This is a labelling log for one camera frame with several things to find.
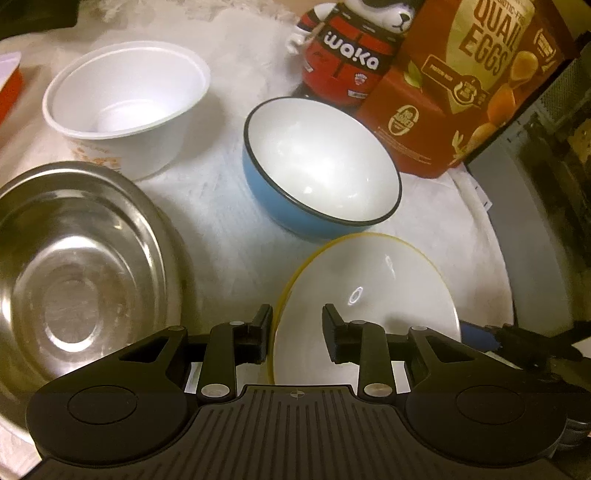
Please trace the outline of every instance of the red toy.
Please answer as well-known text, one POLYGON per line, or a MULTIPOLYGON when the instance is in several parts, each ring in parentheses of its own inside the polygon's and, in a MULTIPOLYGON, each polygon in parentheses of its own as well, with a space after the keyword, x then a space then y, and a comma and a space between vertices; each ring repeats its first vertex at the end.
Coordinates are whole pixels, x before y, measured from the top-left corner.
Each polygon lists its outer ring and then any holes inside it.
POLYGON ((391 0, 316 5, 300 19, 287 50, 297 54, 324 22, 304 53, 303 82, 329 103, 359 106, 389 70, 414 16, 414 7, 391 0))

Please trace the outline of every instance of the stainless steel bowl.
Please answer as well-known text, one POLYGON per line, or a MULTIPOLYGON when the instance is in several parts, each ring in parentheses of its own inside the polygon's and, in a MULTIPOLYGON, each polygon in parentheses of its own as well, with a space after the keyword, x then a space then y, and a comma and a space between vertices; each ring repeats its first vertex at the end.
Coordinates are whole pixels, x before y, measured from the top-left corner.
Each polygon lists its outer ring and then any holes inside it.
POLYGON ((180 323, 167 224, 118 173, 82 162, 0 189, 0 423, 30 441, 29 397, 55 377, 180 323))

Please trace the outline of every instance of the blue ceramic bowl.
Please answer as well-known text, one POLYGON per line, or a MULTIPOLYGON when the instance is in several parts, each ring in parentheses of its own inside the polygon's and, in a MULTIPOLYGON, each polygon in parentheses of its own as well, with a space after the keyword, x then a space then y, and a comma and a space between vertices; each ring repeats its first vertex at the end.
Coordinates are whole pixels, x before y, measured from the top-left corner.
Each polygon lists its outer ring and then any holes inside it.
POLYGON ((257 201, 281 226, 332 239, 388 219, 402 196, 388 152, 361 123, 315 100, 257 106, 244 125, 243 164, 257 201))

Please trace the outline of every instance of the white plate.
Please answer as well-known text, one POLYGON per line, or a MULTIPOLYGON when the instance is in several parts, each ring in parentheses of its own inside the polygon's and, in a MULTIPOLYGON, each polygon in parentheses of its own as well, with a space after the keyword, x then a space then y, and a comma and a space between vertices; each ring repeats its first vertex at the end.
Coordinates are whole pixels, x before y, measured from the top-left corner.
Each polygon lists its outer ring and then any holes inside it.
MULTIPOLYGON (((274 319, 275 383, 356 390, 359 367, 330 361, 322 333, 326 303, 334 303, 346 322, 367 320, 399 335, 422 325, 460 340, 452 296, 427 257, 393 236, 349 235, 316 252, 285 289, 274 319)), ((404 364, 393 367, 397 391, 408 391, 404 364)))

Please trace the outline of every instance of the white tablecloth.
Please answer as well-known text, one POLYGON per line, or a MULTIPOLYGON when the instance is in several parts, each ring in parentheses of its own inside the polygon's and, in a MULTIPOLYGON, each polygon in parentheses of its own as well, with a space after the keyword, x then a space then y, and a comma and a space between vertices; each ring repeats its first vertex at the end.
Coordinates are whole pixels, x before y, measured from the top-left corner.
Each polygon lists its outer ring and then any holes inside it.
MULTIPOLYGON (((211 90, 194 112, 179 158, 139 186, 168 214, 190 250, 199 315, 189 327, 206 332, 220 322, 248 320, 261 303, 274 304, 319 244, 272 223, 254 202, 241 166, 248 112, 262 100, 289 94, 299 82, 298 59, 288 58, 283 47, 291 27, 235 8, 212 21, 198 20, 190 4, 144 0, 139 14, 120 15, 111 24, 84 14, 74 29, 1 42, 0 53, 22 51, 26 87, 0 127, 0 184, 34 166, 71 159, 40 111, 44 89, 67 63, 127 40, 171 41, 198 52, 212 68, 211 90)), ((402 183, 400 209, 374 230, 412 243, 435 263, 461 319, 512 322, 504 261, 467 172, 437 180, 402 175, 402 183)), ((258 368, 241 369, 242 381, 258 375, 258 368)), ((37 461, 32 446, 0 429, 0 478, 17 478, 37 461)))

